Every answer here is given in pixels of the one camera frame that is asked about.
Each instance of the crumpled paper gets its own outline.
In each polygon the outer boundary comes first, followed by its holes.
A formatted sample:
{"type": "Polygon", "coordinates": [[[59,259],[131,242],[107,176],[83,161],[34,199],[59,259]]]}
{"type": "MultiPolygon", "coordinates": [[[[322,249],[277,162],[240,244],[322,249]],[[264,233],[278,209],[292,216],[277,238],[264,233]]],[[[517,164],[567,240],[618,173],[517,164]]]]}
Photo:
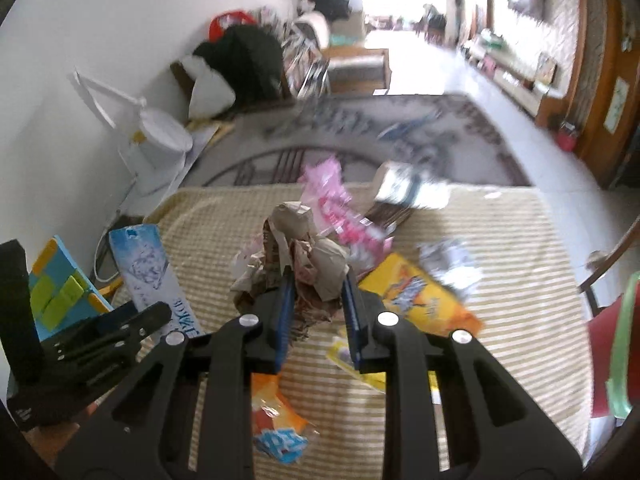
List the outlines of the crumpled paper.
{"type": "Polygon", "coordinates": [[[318,235],[307,206],[284,202],[264,221],[262,237],[249,241],[232,261],[234,303],[247,312],[252,299],[277,288],[285,267],[291,266],[297,293],[291,339],[306,339],[313,325],[330,322],[340,310],[347,259],[345,249],[318,235]]]}

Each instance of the green plastic strip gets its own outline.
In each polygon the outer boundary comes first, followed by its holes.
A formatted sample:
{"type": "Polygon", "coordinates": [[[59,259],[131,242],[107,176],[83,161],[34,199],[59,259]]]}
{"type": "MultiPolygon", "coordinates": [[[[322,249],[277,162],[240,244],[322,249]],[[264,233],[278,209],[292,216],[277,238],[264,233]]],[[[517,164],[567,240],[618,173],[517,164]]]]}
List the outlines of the green plastic strip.
{"type": "Polygon", "coordinates": [[[631,412],[626,377],[629,370],[629,346],[631,345],[631,329],[634,322],[634,308],[636,305],[636,287],[640,281],[640,272],[631,276],[622,297],[616,333],[611,348],[611,364],[609,365],[609,380],[607,380],[607,400],[611,415],[616,418],[626,418],[631,412]]]}
{"type": "Polygon", "coordinates": [[[42,313],[55,291],[56,284],[49,276],[43,274],[31,289],[31,311],[34,317],[42,313]]]}
{"type": "Polygon", "coordinates": [[[69,276],[65,284],[47,305],[44,314],[40,318],[40,322],[44,327],[51,331],[57,327],[66,313],[82,298],[84,289],[76,282],[73,276],[69,276]]]}

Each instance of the red bag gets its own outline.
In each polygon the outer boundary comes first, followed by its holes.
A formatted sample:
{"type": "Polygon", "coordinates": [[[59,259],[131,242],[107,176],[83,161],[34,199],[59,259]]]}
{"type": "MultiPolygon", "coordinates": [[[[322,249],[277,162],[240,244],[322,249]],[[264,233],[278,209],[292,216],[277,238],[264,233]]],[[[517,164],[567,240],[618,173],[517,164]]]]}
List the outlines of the red bag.
{"type": "Polygon", "coordinates": [[[217,41],[231,25],[257,25],[244,10],[232,10],[216,16],[209,26],[209,41],[217,41]]]}

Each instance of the plastic wrapper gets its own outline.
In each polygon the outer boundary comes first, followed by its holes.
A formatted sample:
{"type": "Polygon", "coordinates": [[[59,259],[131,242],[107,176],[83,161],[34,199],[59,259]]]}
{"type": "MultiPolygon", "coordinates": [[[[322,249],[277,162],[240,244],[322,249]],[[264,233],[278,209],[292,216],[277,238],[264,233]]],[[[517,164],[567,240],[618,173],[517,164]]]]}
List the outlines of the plastic wrapper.
{"type": "Polygon", "coordinates": [[[373,177],[373,200],[414,209],[442,209],[449,203],[446,181],[404,162],[385,162],[373,177]]]}
{"type": "Polygon", "coordinates": [[[393,238],[351,210],[340,162],[331,156],[317,166],[307,166],[300,182],[305,184],[300,200],[311,208],[319,233],[334,233],[338,243],[348,248],[348,262],[357,274],[375,268],[391,250],[393,238]]]}
{"type": "Polygon", "coordinates": [[[482,271],[462,241],[444,238],[436,244],[418,244],[417,247],[420,266],[460,301],[468,300],[482,278],[482,271]]]}
{"type": "Polygon", "coordinates": [[[293,410],[278,382],[279,376],[252,374],[252,434],[256,449],[290,464],[302,457],[319,434],[293,410]]]}
{"type": "MultiPolygon", "coordinates": [[[[338,336],[334,337],[334,341],[326,352],[326,356],[329,361],[334,363],[338,368],[347,372],[352,378],[362,381],[379,392],[385,392],[386,374],[384,372],[361,374],[354,368],[353,361],[351,360],[351,353],[349,352],[349,343],[345,327],[342,327],[338,331],[338,336]]],[[[429,371],[429,385],[431,387],[431,399],[433,399],[433,403],[441,404],[442,401],[440,400],[438,380],[436,373],[432,370],[429,371]]]]}
{"type": "Polygon", "coordinates": [[[187,337],[204,335],[169,263],[157,225],[140,224],[113,230],[109,233],[109,244],[136,309],[142,312],[156,301],[163,301],[171,308],[169,323],[152,335],[155,344],[174,330],[187,337]]]}
{"type": "Polygon", "coordinates": [[[446,337],[461,328],[478,336],[482,330],[482,322],[454,294],[399,254],[386,257],[360,282],[360,288],[378,294],[387,310],[423,332],[446,337]]]}
{"type": "Polygon", "coordinates": [[[414,210],[408,207],[386,204],[384,202],[374,202],[364,216],[375,225],[382,227],[388,235],[391,235],[413,212],[414,210]]]}

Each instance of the wooden door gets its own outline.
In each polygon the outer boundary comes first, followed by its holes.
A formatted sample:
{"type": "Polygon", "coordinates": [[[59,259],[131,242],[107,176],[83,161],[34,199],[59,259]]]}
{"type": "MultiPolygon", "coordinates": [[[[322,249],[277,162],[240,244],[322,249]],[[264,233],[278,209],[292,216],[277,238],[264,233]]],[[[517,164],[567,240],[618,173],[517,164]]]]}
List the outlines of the wooden door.
{"type": "Polygon", "coordinates": [[[631,50],[623,52],[623,29],[620,0],[607,0],[607,39],[602,72],[576,150],[602,187],[608,187],[616,174],[626,144],[635,130],[640,103],[640,41],[636,39],[631,50]]]}

